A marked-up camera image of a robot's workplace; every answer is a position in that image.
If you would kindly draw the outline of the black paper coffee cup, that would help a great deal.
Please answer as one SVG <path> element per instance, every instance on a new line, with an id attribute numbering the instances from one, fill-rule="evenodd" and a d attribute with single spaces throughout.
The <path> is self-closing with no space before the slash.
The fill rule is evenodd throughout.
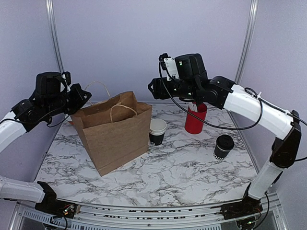
<path id="1" fill-rule="evenodd" d="M 234 148 L 234 145 L 234 141 L 230 135 L 220 135 L 216 139 L 213 156 L 219 161 L 224 160 L 228 153 Z"/>

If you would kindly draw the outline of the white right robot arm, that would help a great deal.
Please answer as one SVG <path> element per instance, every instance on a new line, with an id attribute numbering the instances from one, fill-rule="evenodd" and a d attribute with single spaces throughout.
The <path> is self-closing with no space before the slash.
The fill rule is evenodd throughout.
<path id="1" fill-rule="evenodd" d="M 263 129 L 267 137 L 272 137 L 271 153 L 247 189 L 247 197 L 238 203 L 238 211 L 247 215 L 256 207 L 256 200 L 280 177 L 284 169 L 297 161 L 303 122 L 296 111 L 282 109 L 264 100 L 251 88 L 244 88 L 222 76 L 211 80 L 154 78 L 148 84 L 148 90 L 155 99 L 179 98 L 210 105 L 227 110 L 253 122 L 241 127 L 249 132 L 253 127 Z"/>

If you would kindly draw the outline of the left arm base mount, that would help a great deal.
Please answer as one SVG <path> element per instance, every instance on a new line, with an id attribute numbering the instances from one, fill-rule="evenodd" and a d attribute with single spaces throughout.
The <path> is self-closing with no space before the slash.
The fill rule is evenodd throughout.
<path id="1" fill-rule="evenodd" d="M 60 201 L 57 199 L 45 199 L 41 203 L 35 204 L 35 209 L 44 213 L 52 214 L 56 217 L 73 218 L 76 213 L 75 203 Z"/>

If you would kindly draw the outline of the brown paper bag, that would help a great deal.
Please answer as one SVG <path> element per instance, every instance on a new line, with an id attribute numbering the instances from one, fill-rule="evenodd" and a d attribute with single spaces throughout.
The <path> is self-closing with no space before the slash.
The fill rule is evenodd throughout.
<path id="1" fill-rule="evenodd" d="M 127 91 L 80 109 L 71 119 L 103 176 L 147 152 L 151 115 L 152 106 Z"/>

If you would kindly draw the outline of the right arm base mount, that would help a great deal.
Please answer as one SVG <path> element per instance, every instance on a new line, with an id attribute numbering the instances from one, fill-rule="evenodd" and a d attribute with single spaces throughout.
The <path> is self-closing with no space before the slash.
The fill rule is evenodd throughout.
<path id="1" fill-rule="evenodd" d="M 258 212 L 262 212 L 263 207 L 260 201 L 239 201 L 230 204 L 225 204 L 221 206 L 220 213 L 223 215 L 224 219 L 234 219 L 239 217 L 244 217 Z"/>

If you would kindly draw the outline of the black plastic cup lid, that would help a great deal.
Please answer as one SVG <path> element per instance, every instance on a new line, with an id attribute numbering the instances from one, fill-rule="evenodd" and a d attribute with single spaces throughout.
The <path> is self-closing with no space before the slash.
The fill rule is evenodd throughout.
<path id="1" fill-rule="evenodd" d="M 220 135 L 216 140 L 216 145 L 225 151 L 232 150 L 234 148 L 234 141 L 230 135 Z"/>

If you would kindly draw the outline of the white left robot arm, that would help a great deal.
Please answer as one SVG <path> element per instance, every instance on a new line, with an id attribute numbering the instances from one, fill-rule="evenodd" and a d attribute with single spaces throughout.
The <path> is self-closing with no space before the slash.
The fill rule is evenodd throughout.
<path id="1" fill-rule="evenodd" d="M 80 84 L 57 86 L 52 90 L 35 90 L 21 100 L 0 121 L 0 197 L 41 203 L 50 213 L 60 210 L 60 202 L 46 183 L 34 182 L 33 176 L 42 161 L 43 150 L 51 133 L 43 124 L 52 126 L 55 116 L 71 115 L 81 109 L 91 94 Z"/>

